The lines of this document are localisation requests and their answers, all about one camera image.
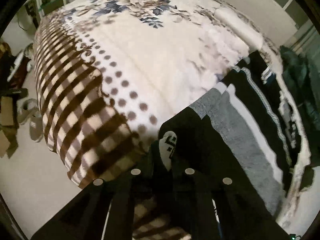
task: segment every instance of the white tile floor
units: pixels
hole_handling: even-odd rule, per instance
[[[29,98],[36,98],[34,72],[27,76],[25,87]],[[49,151],[44,139],[39,143],[30,139],[29,122],[20,126],[17,139],[19,147],[12,157],[0,159],[0,192],[30,238],[80,189],[68,179],[65,166],[58,155]]]

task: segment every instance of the floral blanket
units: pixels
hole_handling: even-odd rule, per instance
[[[132,167],[249,51],[282,71],[272,42],[223,0],[75,0],[41,21],[34,50],[44,138],[81,188]]]

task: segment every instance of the brown checkered pattern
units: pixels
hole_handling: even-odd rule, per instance
[[[95,178],[112,180],[144,155],[130,131],[126,117],[107,105],[101,96],[102,75],[84,62],[74,30],[63,25],[59,12],[41,21],[36,32],[36,90],[43,116],[44,138],[49,149],[68,169],[80,188]],[[170,226],[167,215],[153,199],[135,207],[134,237],[143,240],[178,240],[187,235]]]

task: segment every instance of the bedspread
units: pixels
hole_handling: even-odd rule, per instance
[[[223,0],[75,0],[41,21],[34,50],[44,138],[81,188],[135,165],[249,51],[282,72],[272,42]]]

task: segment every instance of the gray fabric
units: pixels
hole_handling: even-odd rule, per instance
[[[201,118],[210,117],[212,127],[231,149],[267,210],[274,215],[284,197],[282,185],[274,179],[273,169],[246,121],[231,105],[229,93],[221,95],[213,88],[189,107]]]

